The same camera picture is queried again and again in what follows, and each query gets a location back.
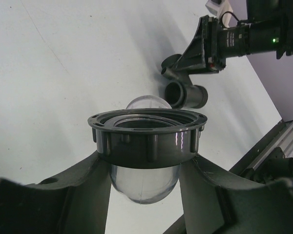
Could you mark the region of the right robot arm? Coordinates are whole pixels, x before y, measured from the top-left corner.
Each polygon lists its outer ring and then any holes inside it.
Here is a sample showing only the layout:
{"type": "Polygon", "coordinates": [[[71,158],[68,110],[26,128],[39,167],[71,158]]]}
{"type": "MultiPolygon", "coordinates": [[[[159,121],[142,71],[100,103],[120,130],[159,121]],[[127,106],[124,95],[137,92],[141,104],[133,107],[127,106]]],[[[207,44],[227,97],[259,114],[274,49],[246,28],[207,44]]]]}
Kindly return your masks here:
{"type": "Polygon", "coordinates": [[[276,52],[276,58],[293,54],[293,0],[248,0],[247,19],[235,27],[208,15],[199,19],[186,51],[173,64],[176,72],[219,73],[226,60],[251,54],[276,52]]]}

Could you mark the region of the grey tee pipe fitting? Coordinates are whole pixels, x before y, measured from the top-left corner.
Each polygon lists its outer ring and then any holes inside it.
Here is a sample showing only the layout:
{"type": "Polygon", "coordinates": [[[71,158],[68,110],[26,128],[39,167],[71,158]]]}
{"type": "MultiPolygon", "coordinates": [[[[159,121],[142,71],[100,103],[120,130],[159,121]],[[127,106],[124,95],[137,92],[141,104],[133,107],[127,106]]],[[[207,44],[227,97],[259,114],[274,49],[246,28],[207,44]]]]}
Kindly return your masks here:
{"type": "Polygon", "coordinates": [[[180,57],[180,54],[169,56],[161,64],[161,75],[169,80],[165,87],[164,100],[173,109],[200,109],[208,101],[208,92],[205,87],[194,85],[186,72],[173,70],[173,65],[180,57]]]}

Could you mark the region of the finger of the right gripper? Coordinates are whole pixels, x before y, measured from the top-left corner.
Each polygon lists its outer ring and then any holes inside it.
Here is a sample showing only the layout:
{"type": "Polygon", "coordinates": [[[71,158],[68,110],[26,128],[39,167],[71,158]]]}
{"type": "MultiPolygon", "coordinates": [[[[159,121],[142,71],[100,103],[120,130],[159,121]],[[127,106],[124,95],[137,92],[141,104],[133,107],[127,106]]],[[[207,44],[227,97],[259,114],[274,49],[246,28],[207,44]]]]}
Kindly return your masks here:
{"type": "Polygon", "coordinates": [[[189,47],[183,54],[172,55],[172,68],[180,77],[180,81],[192,84],[190,75],[207,71],[204,47],[189,47]]]}

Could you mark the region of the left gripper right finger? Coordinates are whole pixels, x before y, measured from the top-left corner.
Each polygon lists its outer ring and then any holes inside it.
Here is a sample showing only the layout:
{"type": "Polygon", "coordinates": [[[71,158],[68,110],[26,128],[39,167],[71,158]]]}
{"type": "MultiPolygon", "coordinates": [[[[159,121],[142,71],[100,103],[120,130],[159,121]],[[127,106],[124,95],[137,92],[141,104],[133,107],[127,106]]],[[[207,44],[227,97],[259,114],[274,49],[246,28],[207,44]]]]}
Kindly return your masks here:
{"type": "Polygon", "coordinates": [[[189,234],[293,234],[293,178],[261,184],[196,156],[180,187],[189,234]]]}

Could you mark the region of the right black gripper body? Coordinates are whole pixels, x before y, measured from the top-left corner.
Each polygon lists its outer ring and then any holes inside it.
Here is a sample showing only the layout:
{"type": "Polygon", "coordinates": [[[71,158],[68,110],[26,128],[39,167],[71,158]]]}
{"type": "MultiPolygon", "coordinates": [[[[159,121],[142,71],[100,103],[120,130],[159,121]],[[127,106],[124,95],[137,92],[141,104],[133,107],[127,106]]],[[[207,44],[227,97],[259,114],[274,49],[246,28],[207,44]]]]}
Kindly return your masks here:
{"type": "Polygon", "coordinates": [[[221,58],[217,36],[221,31],[218,19],[208,15],[203,16],[203,45],[204,45],[204,69],[203,73],[219,73],[226,67],[226,59],[221,58]]]}

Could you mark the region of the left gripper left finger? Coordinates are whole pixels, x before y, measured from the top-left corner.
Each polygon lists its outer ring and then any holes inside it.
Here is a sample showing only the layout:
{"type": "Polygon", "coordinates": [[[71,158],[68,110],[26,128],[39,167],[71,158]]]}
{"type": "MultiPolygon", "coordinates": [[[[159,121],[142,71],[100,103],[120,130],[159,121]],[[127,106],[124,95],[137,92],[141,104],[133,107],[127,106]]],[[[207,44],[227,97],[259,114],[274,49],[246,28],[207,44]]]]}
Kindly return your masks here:
{"type": "Polygon", "coordinates": [[[38,184],[0,178],[0,234],[103,234],[111,182],[94,152],[38,184]]]}

